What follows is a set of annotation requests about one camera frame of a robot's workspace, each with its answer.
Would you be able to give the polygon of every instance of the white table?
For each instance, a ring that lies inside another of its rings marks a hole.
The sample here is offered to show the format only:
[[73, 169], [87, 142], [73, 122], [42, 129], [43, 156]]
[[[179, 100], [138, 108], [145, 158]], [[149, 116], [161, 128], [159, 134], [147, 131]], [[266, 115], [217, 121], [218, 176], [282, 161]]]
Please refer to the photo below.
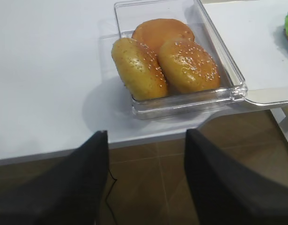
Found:
[[116, 148], [180, 138], [217, 116], [288, 104], [135, 119], [129, 93], [113, 76], [115, 2], [0, 0], [0, 165], [66, 155], [101, 129]]

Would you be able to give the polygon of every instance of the floor tile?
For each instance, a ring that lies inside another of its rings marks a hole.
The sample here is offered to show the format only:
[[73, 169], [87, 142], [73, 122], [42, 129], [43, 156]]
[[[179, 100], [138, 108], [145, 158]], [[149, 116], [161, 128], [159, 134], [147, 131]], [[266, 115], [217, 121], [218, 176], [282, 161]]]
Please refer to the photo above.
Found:
[[285, 114], [288, 114], [288, 107], [283, 107], [282, 108]]
[[[111, 165], [111, 172], [118, 181], [108, 203], [118, 224], [168, 224], [167, 210], [163, 208], [166, 201], [157, 158], [115, 163]], [[102, 225], [113, 224], [104, 201], [100, 215]]]
[[157, 156], [156, 143], [110, 150], [110, 163], [125, 162]]
[[267, 111], [223, 116], [205, 124], [201, 132], [220, 148], [273, 143], [284, 137]]
[[288, 145], [284, 142], [223, 149], [255, 172], [288, 186]]
[[182, 154], [185, 152], [185, 140], [177, 139], [166, 142], [158, 142], [157, 154], [159, 156], [169, 156], [174, 154]]
[[184, 171], [184, 155], [160, 157], [171, 225], [198, 225]]

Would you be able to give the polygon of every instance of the black cable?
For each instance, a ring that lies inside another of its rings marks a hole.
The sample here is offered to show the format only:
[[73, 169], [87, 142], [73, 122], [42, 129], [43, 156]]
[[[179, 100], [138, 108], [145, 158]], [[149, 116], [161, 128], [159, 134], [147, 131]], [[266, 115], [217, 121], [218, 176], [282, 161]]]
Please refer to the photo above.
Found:
[[113, 184], [111, 185], [111, 188], [110, 188], [110, 190], [109, 190], [108, 193], [107, 193], [107, 196], [106, 196], [106, 198], [105, 198], [105, 203], [106, 203], [108, 209], [109, 209], [110, 212], [111, 212], [112, 218], [113, 218], [114, 221], [115, 221], [115, 225], [118, 225], [118, 222], [117, 222], [117, 220], [116, 220], [115, 214], [114, 214], [114, 212], [112, 211], [111, 206], [107, 203], [107, 199], [108, 199], [108, 197], [110, 196], [110, 193], [111, 193], [111, 191], [112, 191], [112, 188], [114, 187], [114, 185], [115, 185], [115, 183], [117, 182], [118, 179], [116, 179], [116, 178], [113, 177], [113, 175], [111, 174], [110, 169], [108, 169], [108, 172], [110, 173], [111, 178], [114, 180], [114, 182], [113, 182]]

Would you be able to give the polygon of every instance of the white tabletop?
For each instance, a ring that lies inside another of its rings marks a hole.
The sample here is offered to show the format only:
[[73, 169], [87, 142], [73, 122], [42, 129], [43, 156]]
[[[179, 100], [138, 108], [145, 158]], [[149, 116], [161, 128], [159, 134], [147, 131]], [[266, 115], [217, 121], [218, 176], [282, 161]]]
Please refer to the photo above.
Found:
[[246, 79], [247, 98], [258, 103], [288, 100], [288, 40], [283, 32], [288, 0], [234, 1], [206, 9]]
[[0, 162], [66, 154], [101, 129], [111, 148], [181, 137], [240, 112], [135, 119], [110, 66], [115, 1], [0, 0]]

